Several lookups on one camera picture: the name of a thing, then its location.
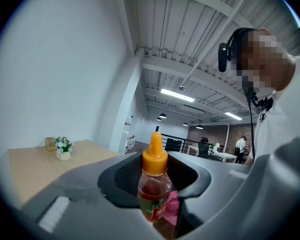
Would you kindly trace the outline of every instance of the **headphone earcup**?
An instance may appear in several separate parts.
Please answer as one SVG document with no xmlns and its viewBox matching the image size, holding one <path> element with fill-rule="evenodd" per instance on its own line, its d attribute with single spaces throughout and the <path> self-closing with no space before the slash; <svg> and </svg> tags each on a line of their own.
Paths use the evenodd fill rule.
<svg viewBox="0 0 300 240">
<path fill-rule="evenodd" d="M 220 43 L 219 44 L 219 50 L 218 50 L 218 66 L 220 72 L 225 72 L 226 70 L 226 60 L 228 57 L 228 48 L 226 43 Z"/>
</svg>

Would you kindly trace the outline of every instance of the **white flowers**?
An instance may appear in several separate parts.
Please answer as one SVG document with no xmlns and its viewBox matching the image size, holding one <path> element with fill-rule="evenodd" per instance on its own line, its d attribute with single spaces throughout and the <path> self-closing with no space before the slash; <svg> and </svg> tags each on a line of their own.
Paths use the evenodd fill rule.
<svg viewBox="0 0 300 240">
<path fill-rule="evenodd" d="M 66 137 L 55 137 L 54 144 L 58 147 L 60 153 L 73 151 L 72 146 L 74 144 L 70 142 Z"/>
</svg>

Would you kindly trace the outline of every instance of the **brick wall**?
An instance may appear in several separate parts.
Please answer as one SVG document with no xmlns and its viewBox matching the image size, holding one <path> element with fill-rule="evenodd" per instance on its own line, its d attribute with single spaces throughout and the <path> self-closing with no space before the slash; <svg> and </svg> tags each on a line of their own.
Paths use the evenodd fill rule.
<svg viewBox="0 0 300 240">
<path fill-rule="evenodd" d="M 256 124 L 253 124 L 253 133 L 255 133 L 255 127 Z M 229 129 L 229 137 L 228 137 L 228 143 L 226 144 L 226 153 L 233 154 L 234 153 L 234 148 L 235 148 L 235 143 L 241 139 L 242 136 L 245 136 L 247 140 L 245 141 L 245 145 L 247 147 L 247 153 L 249 154 L 251 150 L 251 126 L 249 123 L 246 124 L 233 124 L 230 125 Z"/>
<path fill-rule="evenodd" d="M 253 132 L 255 131 L 256 124 L 253 124 Z M 200 141 L 202 137 L 207 137 L 209 140 L 209 143 L 220 143 L 220 145 L 225 144 L 226 139 L 226 132 L 227 132 L 227 125 L 205 125 L 203 126 L 203 129 L 197 129 L 195 126 L 189 127 L 188 132 L 188 140 L 194 140 L 194 141 Z M 247 138 L 247 141 L 245 142 L 247 146 L 248 152 L 250 152 L 251 149 L 251 128 L 250 124 L 233 124 L 230 125 L 229 128 L 229 136 L 228 136 L 228 142 L 226 145 L 226 153 L 233 154 L 235 143 L 242 137 L 245 136 Z"/>
</svg>

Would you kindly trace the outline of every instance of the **cable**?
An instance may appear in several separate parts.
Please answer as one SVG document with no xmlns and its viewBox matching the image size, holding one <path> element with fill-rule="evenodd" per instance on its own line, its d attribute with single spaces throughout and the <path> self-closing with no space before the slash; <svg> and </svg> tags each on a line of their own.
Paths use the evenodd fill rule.
<svg viewBox="0 0 300 240">
<path fill-rule="evenodd" d="M 252 142 L 252 155 L 253 155 L 253 161 L 255 158 L 255 153 L 254 153 L 254 136 L 253 136 L 253 123 L 252 123 L 252 113 L 251 113 L 251 101 L 248 102 L 249 104 L 249 111 L 250 111 L 250 123 L 251 123 L 251 142 Z"/>
</svg>

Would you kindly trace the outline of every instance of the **small potted plant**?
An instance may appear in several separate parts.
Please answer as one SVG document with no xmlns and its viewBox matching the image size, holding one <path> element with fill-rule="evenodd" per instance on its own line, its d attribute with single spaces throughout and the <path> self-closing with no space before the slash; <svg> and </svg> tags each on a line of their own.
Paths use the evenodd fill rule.
<svg viewBox="0 0 300 240">
<path fill-rule="evenodd" d="M 55 137 L 54 144 L 58 147 L 56 156 L 66 161 L 71 158 L 71 152 L 73 151 L 72 146 L 74 145 L 66 137 Z"/>
</svg>

